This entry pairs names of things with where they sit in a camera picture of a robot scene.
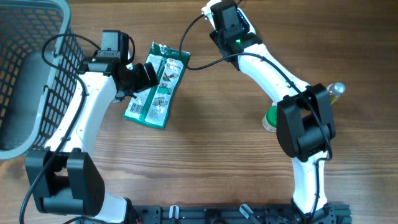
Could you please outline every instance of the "green snack package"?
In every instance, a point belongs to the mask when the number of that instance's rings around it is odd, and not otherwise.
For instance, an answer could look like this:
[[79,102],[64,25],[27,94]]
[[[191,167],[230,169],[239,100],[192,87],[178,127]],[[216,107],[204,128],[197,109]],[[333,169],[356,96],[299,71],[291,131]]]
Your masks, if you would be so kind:
[[[182,52],[182,60],[188,62],[189,52]],[[131,98],[123,118],[145,126],[164,129],[169,115],[170,104],[185,67],[178,50],[152,43],[146,63],[152,62],[159,85],[136,93]]]

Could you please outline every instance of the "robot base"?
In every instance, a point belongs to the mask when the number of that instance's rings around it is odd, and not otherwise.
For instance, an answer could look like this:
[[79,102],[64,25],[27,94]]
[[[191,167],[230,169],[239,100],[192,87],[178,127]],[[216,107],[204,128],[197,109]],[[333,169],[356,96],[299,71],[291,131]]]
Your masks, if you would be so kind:
[[[252,214],[246,218],[241,213],[242,207],[160,207],[134,206],[140,219],[135,224],[301,224],[295,216],[292,205],[267,205],[250,207]],[[352,223],[349,205],[328,204],[328,215],[317,220],[317,224]],[[97,224],[89,221],[77,224]]]

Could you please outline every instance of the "mesh basket wall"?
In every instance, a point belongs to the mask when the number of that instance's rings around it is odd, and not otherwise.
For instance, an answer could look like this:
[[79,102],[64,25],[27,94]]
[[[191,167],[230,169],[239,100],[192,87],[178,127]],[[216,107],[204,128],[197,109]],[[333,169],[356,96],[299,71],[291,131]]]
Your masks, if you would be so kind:
[[[23,106],[16,106],[24,105],[17,102],[21,101],[18,97],[21,93],[18,90],[25,89],[24,86],[21,86],[23,83],[21,68],[26,66],[28,58],[35,56],[34,54],[40,56],[44,42],[51,36],[60,33],[63,22],[65,22],[63,10],[56,4],[45,5],[45,7],[40,7],[37,4],[25,6],[20,2],[15,6],[0,4],[0,150],[2,151],[19,147],[32,132],[32,129],[14,127],[16,121],[30,123],[28,126],[32,127],[35,123],[34,119],[19,121],[16,117],[19,113],[29,112],[20,111]],[[67,27],[67,33],[72,33],[69,24]],[[77,39],[65,37],[60,55],[54,55],[54,45],[55,41],[48,46],[46,57],[49,55],[51,57],[49,60],[52,61],[54,56],[58,56],[59,60],[55,61],[58,61],[59,65],[76,73],[77,66],[83,58],[83,51]],[[42,72],[43,70],[31,70],[28,71],[28,77],[23,78],[34,80]],[[48,75],[48,79],[53,78],[53,80],[52,85],[48,85],[49,93],[46,96],[46,104],[43,108],[33,111],[33,113],[42,113],[43,117],[32,149],[44,148],[45,142],[51,138],[65,115],[76,87],[76,80],[72,76],[56,69],[50,70],[49,67],[47,72],[55,74]]]

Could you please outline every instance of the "wood grain surface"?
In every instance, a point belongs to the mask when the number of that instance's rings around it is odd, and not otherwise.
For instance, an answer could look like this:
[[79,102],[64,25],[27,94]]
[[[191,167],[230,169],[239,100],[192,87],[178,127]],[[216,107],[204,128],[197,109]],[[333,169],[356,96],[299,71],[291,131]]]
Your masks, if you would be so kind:
[[[206,3],[73,2],[77,34],[101,43],[103,29],[127,32],[136,43],[136,63],[144,62],[152,41],[177,48]],[[248,0],[241,7],[293,74],[312,85],[347,87],[333,105],[337,135],[325,169],[328,200],[350,204],[354,223],[398,223],[398,2]],[[187,35],[191,66],[220,58],[210,32],[202,20]],[[271,100],[232,65],[186,71],[165,130],[122,119],[128,103],[109,106],[96,140],[94,160],[109,192],[134,205],[290,202],[291,160],[261,123]],[[17,223],[29,188],[24,159],[0,162],[1,223]],[[69,218],[39,214],[33,201],[26,213],[27,223]]]

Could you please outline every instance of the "plastic basket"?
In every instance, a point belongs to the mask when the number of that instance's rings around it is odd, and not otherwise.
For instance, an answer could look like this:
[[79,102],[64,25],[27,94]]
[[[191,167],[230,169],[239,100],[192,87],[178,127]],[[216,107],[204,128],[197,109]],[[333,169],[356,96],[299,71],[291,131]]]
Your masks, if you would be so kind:
[[[72,33],[64,0],[0,0],[0,159],[44,149],[76,87],[72,76],[41,58],[44,42]],[[60,37],[45,56],[76,73],[83,51],[75,37]]]

